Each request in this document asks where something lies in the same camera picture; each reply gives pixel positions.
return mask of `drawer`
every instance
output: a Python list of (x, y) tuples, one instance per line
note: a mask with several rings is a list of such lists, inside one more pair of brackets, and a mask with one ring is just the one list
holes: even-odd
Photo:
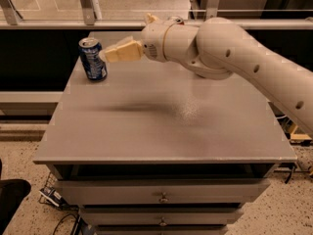
[(96, 227), (97, 235), (224, 235), (226, 226)]
[(71, 205), (131, 205), (253, 202), (267, 179), (59, 181), (55, 188)]
[(237, 209), (213, 208), (91, 208), (80, 209), (80, 216), (91, 225), (226, 225), (243, 214)]

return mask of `cabinet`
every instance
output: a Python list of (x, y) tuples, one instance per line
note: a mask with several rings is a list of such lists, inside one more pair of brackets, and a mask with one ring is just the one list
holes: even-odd
[[(139, 32), (93, 32), (104, 46)], [(237, 75), (202, 79), (173, 63), (80, 61), (34, 158), (97, 234), (225, 234), (296, 156), (266, 99)]]

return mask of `table top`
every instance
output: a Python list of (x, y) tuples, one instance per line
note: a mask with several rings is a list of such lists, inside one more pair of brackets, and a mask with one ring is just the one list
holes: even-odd
[[(104, 47), (139, 32), (92, 32)], [(143, 58), (108, 65), (101, 82), (78, 60), (34, 157), (37, 164), (287, 163), (296, 156), (266, 98), (243, 78), (201, 78)]]

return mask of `drawer handle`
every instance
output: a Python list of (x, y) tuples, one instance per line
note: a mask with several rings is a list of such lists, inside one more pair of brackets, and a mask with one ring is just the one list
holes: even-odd
[(167, 223), (165, 222), (164, 217), (163, 217), (163, 218), (161, 219), (160, 223), (159, 223), (159, 226), (164, 227), (164, 226), (166, 226), (166, 225), (167, 225)]
[(162, 192), (162, 197), (158, 200), (161, 204), (168, 203), (168, 199), (166, 198), (166, 193)]

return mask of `soda can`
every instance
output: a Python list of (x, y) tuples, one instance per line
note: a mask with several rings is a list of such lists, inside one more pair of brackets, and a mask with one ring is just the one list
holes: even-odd
[(99, 40), (93, 37), (83, 38), (78, 43), (78, 50), (87, 77), (92, 81), (106, 79), (107, 66), (99, 58), (99, 52), (102, 50)]

